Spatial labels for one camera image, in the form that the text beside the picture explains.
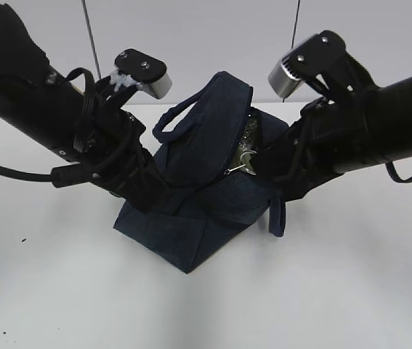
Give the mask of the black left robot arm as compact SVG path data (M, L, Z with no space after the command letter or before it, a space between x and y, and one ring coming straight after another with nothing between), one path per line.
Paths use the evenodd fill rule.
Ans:
M0 176L56 188L90 183L150 210L168 186L140 142L145 126L124 104L138 92L161 99L170 89L166 64L136 49L119 54L103 79L85 68L62 75L0 3L0 118L65 161L47 174L0 166Z

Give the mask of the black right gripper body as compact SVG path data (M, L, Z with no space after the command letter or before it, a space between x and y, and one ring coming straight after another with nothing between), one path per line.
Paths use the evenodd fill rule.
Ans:
M254 156L257 176L271 182L284 200L304 198L311 190L341 177L310 144L312 121L327 105L327 100L305 105L301 118Z

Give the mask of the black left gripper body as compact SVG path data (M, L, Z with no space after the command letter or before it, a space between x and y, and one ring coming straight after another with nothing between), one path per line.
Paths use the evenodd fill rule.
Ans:
M120 110L118 115L124 123L119 128L122 131L120 142L113 148L106 148L102 160L96 164L72 164L71 185L91 183L115 196L120 196L118 186L122 177L137 165L143 167L150 159L154 160L140 142L145 126L129 112Z

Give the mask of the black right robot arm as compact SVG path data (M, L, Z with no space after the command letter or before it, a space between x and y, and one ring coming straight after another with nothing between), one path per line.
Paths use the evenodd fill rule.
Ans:
M324 97L306 104L300 118L251 160L257 175L273 182L285 201L382 164L394 181L404 181L392 164L412 157L412 77L348 95L349 105Z

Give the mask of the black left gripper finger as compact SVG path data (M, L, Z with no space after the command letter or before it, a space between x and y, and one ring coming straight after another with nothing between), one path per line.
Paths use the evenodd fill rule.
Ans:
M168 185L162 178L154 160L141 167L130 169L118 186L118 194L136 210L150 211L168 192Z

